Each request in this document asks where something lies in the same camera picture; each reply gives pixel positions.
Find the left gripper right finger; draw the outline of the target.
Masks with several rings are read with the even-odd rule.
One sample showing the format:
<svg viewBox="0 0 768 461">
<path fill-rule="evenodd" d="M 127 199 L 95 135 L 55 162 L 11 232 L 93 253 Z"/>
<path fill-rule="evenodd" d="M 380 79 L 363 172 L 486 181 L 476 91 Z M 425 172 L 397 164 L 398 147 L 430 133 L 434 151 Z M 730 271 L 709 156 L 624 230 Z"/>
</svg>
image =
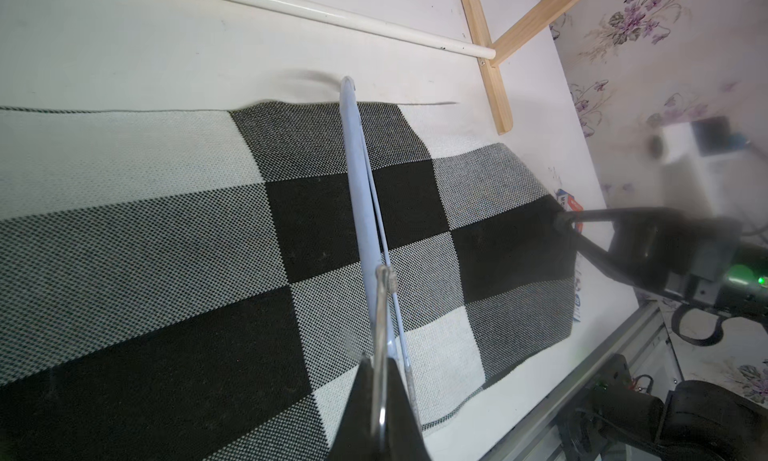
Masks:
<svg viewBox="0 0 768 461">
<path fill-rule="evenodd" d="M 396 362 L 388 359 L 384 460 L 429 461 L 430 456 L 416 422 Z"/>
</svg>

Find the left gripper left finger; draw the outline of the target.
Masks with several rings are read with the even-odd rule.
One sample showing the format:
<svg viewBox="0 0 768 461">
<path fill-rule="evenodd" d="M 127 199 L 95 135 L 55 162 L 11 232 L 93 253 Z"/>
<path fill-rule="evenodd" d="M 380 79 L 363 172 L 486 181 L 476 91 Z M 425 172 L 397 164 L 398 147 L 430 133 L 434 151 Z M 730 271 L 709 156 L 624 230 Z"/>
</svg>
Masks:
<svg viewBox="0 0 768 461">
<path fill-rule="evenodd" d="M 369 359 L 360 362 L 328 461 L 376 460 L 371 436 L 373 368 Z"/>
</svg>

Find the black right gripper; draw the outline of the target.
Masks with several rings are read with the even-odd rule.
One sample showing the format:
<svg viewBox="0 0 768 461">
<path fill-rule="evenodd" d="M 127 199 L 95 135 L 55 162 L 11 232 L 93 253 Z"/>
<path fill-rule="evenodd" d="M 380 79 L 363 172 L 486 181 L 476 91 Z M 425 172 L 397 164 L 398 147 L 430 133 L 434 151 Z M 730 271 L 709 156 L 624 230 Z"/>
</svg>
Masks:
<svg viewBox="0 0 768 461">
<path fill-rule="evenodd" d="M 609 251 L 584 237 L 577 222 L 613 222 Z M 668 208 L 561 212 L 554 226 L 608 278 L 672 299 L 713 299 L 735 258 L 741 223 L 695 219 Z"/>
</svg>

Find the light blue clothes hanger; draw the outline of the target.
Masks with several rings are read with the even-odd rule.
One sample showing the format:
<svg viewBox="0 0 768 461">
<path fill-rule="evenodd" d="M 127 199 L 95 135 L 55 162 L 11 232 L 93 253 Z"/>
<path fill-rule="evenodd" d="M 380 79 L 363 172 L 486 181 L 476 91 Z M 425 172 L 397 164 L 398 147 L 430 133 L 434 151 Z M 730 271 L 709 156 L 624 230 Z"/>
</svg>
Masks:
<svg viewBox="0 0 768 461">
<path fill-rule="evenodd" d="M 393 372 L 389 367 L 390 362 L 404 370 L 400 381 L 407 391 L 406 406 L 415 418 L 419 414 L 397 295 L 397 276 L 390 260 L 355 85 L 350 77 L 343 78 L 340 83 L 339 109 L 356 240 L 373 338 L 370 431 L 376 450 L 381 452 L 386 446 L 386 415 L 391 412 L 386 406 L 390 386 L 388 377 Z"/>
</svg>

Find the black white checkered scarf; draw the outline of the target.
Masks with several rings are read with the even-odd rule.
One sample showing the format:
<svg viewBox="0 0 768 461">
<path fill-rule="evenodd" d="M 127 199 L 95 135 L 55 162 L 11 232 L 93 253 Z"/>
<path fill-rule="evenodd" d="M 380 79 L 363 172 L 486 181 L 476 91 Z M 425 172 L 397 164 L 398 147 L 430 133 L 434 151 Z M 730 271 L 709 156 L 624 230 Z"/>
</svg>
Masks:
<svg viewBox="0 0 768 461">
<path fill-rule="evenodd" d="M 422 425 L 566 339 L 560 205 L 459 105 L 363 103 Z M 1 112 L 1 456 L 321 460 L 372 351 L 337 104 Z"/>
</svg>

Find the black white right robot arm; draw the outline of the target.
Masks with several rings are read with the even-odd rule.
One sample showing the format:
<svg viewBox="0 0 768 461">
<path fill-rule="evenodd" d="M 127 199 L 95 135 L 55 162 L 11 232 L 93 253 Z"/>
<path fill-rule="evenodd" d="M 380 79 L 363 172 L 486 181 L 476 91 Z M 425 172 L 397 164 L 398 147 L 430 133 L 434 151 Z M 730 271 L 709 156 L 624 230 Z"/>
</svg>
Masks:
<svg viewBox="0 0 768 461">
<path fill-rule="evenodd" d="M 712 314 L 699 347 L 718 344 L 723 324 L 767 323 L 767 250 L 747 242 L 739 221 L 694 219 L 669 208 L 561 213 L 556 229 L 607 277 L 678 302 L 671 328 L 691 311 Z M 556 419 L 565 456 L 593 460 L 622 443 L 661 460 L 764 460 L 767 411 L 704 381 L 684 381 L 664 400 L 618 376 L 593 377 Z"/>
</svg>

